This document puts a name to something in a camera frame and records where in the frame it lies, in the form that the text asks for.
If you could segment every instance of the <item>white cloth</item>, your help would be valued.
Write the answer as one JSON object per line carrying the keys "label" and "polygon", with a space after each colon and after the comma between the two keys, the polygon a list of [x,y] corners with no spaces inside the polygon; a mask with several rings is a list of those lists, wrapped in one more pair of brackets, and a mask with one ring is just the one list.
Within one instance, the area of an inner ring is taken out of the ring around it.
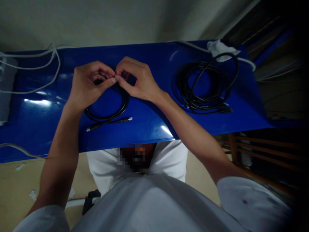
{"label": "white cloth", "polygon": [[[282,231],[289,208],[257,183],[226,177],[218,184],[220,208],[165,174],[126,178],[105,194],[72,231]],[[60,206],[40,208],[14,232],[69,231]]]}
{"label": "white cloth", "polygon": [[[207,43],[207,49],[211,52],[212,57],[215,57],[221,53],[233,53],[234,55],[238,55],[240,53],[239,50],[236,50],[233,47],[228,47],[224,43],[222,43],[220,40],[216,41],[210,41]],[[224,62],[231,59],[230,56],[225,55],[217,58],[218,62]]]}
{"label": "white cloth", "polygon": [[[146,175],[167,174],[185,182],[187,157],[188,149],[181,140],[157,143]],[[87,152],[87,158],[101,196],[124,179],[141,176],[130,170],[119,148]]]}

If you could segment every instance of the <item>wooden chair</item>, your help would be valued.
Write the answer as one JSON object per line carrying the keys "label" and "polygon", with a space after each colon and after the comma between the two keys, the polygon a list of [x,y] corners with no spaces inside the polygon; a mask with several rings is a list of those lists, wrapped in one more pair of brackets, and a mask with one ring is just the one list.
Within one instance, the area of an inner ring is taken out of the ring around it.
{"label": "wooden chair", "polygon": [[[258,143],[261,146],[243,143],[243,142],[241,142],[241,140],[242,141],[249,141],[249,142]],[[249,155],[251,157],[259,158],[261,160],[264,160],[264,161],[267,161],[267,162],[279,165],[281,167],[290,169],[290,170],[295,171],[295,172],[300,172],[300,173],[304,172],[304,170],[302,170],[301,168],[299,168],[299,167],[297,167],[295,165],[292,165],[292,164],[290,164],[288,162],[283,162],[283,161],[280,161],[280,160],[277,160],[277,159],[273,158],[275,156],[275,157],[286,158],[286,160],[298,160],[298,161],[301,161],[301,160],[303,160],[303,158],[301,156],[295,155],[295,154],[286,153],[286,152],[282,152],[282,151],[278,151],[278,150],[275,150],[275,149],[265,148],[265,147],[263,147],[263,144],[273,145],[273,146],[281,147],[281,148],[296,149],[296,150],[300,150],[301,149],[301,147],[299,145],[294,144],[294,143],[272,141],[272,140],[266,140],[266,139],[249,138],[249,137],[245,137],[245,136],[237,136],[237,135],[235,135],[233,133],[229,134],[229,140],[224,142],[224,144],[222,145],[222,148],[228,150],[225,153],[226,154],[231,154],[232,155],[232,162],[238,168],[243,170],[247,175],[249,175],[249,176],[251,176],[253,178],[258,179],[258,180],[262,181],[263,183],[269,184],[269,185],[271,185],[271,186],[273,186],[273,187],[275,187],[275,188],[277,188],[277,189],[279,189],[281,191],[284,191],[284,192],[286,192],[288,194],[292,194],[293,195],[295,193],[294,189],[292,189],[290,187],[287,187],[286,185],[283,185],[281,183],[276,183],[276,182],[268,180],[268,179],[266,179],[264,177],[261,177],[261,176],[255,174],[255,173],[253,173],[250,170],[249,167],[245,167],[242,164],[240,153],[247,154],[247,155]],[[257,154],[254,151],[245,150],[243,148],[249,148],[249,149],[252,149],[252,150],[255,150],[255,151],[263,152],[263,155],[262,154]]]}

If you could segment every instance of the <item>coiled black cable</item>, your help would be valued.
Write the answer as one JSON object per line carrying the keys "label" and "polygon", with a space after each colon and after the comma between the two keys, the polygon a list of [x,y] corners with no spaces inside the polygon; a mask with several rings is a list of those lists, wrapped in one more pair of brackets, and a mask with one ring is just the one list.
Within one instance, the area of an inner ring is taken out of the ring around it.
{"label": "coiled black cable", "polygon": [[116,113],[114,113],[112,115],[105,116],[105,117],[100,117],[100,116],[97,116],[97,115],[94,115],[93,113],[91,113],[91,111],[87,107],[84,110],[85,115],[90,120],[96,122],[95,124],[93,124],[89,128],[87,128],[87,131],[93,131],[93,130],[95,130],[95,129],[97,129],[100,126],[105,125],[105,124],[112,124],[112,123],[118,123],[118,122],[128,122],[128,121],[132,120],[132,117],[129,117],[129,118],[120,119],[120,120],[117,120],[117,121],[112,121],[116,117],[118,117],[121,114],[123,114],[123,112],[128,108],[128,104],[129,104],[129,94],[123,88],[121,88],[119,86],[119,83],[116,83],[116,85],[117,85],[117,87],[118,87],[118,89],[119,89],[119,91],[121,93],[121,96],[122,96],[122,104],[121,104],[120,109]]}
{"label": "coiled black cable", "polygon": [[[219,68],[211,65],[217,58],[221,56],[230,56],[235,61],[236,71],[233,79],[230,81],[228,76]],[[189,85],[190,76],[199,71],[200,73],[195,79],[192,87]],[[207,72],[211,78],[211,89],[210,92],[204,96],[199,97],[193,91],[197,84],[197,81],[201,75]],[[179,92],[183,100],[183,104],[187,109],[190,109],[195,114],[214,114],[214,113],[230,113],[231,108],[228,108],[228,104],[225,101],[230,96],[230,88],[235,82],[239,72],[239,64],[237,57],[232,53],[222,53],[212,58],[209,62],[200,61],[192,62],[185,66],[180,74],[179,78]]]}

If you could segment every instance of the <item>forearm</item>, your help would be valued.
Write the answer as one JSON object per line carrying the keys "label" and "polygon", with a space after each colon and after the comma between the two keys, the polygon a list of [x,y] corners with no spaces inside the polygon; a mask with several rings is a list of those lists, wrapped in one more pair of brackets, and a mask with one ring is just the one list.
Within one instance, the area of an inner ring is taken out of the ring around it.
{"label": "forearm", "polygon": [[78,163],[81,115],[65,105],[42,170],[38,199],[28,214],[45,205],[65,208]]}
{"label": "forearm", "polygon": [[181,141],[206,167],[215,183],[225,176],[246,177],[231,163],[214,137],[182,110],[168,93],[159,94],[153,103],[165,114]]}

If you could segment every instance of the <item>hand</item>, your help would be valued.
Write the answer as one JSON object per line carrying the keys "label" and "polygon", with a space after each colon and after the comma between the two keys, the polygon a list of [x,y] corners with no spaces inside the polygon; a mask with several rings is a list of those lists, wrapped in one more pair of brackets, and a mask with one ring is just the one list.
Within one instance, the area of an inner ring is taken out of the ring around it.
{"label": "hand", "polygon": [[[91,62],[74,69],[72,89],[66,103],[69,109],[83,111],[93,104],[104,91],[116,83],[115,72],[100,61]],[[93,83],[100,79],[99,85]]]}
{"label": "hand", "polygon": [[[121,75],[128,73],[137,78],[135,86],[131,86]],[[163,91],[155,82],[149,66],[130,57],[124,57],[116,67],[116,80],[132,97],[154,101]]]}

